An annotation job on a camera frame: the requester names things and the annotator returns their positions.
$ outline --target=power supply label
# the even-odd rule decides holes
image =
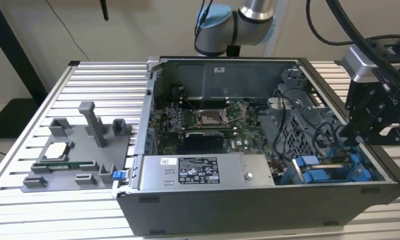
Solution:
[[[181,184],[219,184],[221,170],[217,157],[179,158]]]

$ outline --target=metal table surface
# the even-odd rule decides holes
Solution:
[[[313,64],[345,101],[350,85],[346,70],[330,61]],[[23,193],[21,186],[51,135],[49,125],[54,117],[67,117],[73,125],[87,124],[78,111],[82,101],[95,101],[95,113],[105,123],[125,118],[134,125],[127,151],[131,164],[147,85],[146,71],[145,62],[82,62],[67,68],[0,164],[0,239],[143,239],[134,236],[111,189]],[[400,167],[400,147],[385,149]],[[373,206],[345,227],[166,239],[400,240],[400,197],[393,204]]]

